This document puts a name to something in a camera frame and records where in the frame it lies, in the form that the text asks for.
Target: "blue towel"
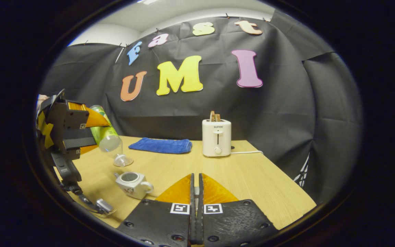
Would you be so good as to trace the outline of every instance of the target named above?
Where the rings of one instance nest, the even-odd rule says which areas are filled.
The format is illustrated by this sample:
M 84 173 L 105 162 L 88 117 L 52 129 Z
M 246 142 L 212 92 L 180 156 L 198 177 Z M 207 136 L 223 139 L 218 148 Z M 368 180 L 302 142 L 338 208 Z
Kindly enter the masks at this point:
M 129 146 L 132 150 L 143 150 L 155 153 L 188 153 L 191 150 L 191 142 L 185 140 L 154 140 L 143 138 Z

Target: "wooden table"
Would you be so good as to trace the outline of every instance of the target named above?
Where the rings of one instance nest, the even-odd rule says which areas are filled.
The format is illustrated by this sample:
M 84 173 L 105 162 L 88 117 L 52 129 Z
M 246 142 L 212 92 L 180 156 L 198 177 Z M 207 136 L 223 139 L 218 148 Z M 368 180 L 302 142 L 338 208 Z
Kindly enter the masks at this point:
M 184 176 L 194 173 L 195 186 L 199 185 L 199 173 L 205 173 L 227 188 L 239 200 L 253 200 L 277 229 L 286 227 L 316 206 L 315 202 L 261 153 L 232 154 L 226 157 L 208 158 L 202 154 L 202 141 L 191 141 L 193 147 L 187 154 L 163 154 L 127 147 L 140 140 L 121 137 L 125 155 L 133 158 L 130 166 L 116 167 L 113 160 L 99 148 L 81 155 L 74 164 L 79 170 L 79 182 L 83 193 L 90 200 L 103 198 L 117 211 L 100 220 L 116 228 L 132 212 L 140 200 L 128 197 L 115 183 L 114 172 L 140 172 L 155 187 L 146 196 L 156 199 L 163 191 Z M 232 152 L 257 150 L 248 141 L 232 141 Z M 83 203 L 74 194 L 71 197 Z

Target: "black fabric curtain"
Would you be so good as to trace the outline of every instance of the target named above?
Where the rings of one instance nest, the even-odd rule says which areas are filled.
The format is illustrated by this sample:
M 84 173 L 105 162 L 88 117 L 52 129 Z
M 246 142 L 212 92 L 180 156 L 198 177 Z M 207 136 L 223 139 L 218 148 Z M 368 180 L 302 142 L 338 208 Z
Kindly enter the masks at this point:
M 235 22 L 256 23 L 260 35 Z M 215 31 L 195 36 L 193 26 L 211 22 Z M 167 33 L 167 42 L 147 47 Z M 138 42 L 138 58 L 127 53 Z M 233 50 L 252 50 L 263 86 L 239 87 Z M 199 55 L 202 91 L 156 94 L 157 66 Z M 122 80 L 147 71 L 131 101 L 120 98 Z M 133 78 L 129 92 L 135 88 Z M 86 44 L 66 47 L 50 68 L 40 91 L 88 106 L 102 105 L 120 135 L 159 139 L 202 139 L 201 121 L 214 110 L 232 122 L 232 139 L 248 140 L 317 202 L 331 198 L 356 161 L 362 107 L 355 81 L 334 50 L 309 28 L 279 11 L 272 20 L 210 17 L 183 22 L 143 37 L 129 47 Z

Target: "toaster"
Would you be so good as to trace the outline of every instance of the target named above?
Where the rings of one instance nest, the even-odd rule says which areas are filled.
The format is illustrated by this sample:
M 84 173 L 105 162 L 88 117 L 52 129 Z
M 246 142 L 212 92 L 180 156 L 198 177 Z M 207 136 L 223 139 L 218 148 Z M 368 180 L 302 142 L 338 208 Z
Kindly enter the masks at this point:
M 231 122 L 224 119 L 202 121 L 202 153 L 207 157 L 231 154 Z

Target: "toaster knob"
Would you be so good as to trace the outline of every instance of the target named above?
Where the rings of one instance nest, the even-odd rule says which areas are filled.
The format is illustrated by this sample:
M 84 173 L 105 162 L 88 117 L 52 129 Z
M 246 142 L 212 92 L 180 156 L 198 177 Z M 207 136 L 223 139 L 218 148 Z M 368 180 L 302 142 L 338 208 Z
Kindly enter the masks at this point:
M 217 154 L 221 154 L 222 153 L 222 149 L 220 147 L 216 147 L 214 149 L 214 152 L 217 153 Z

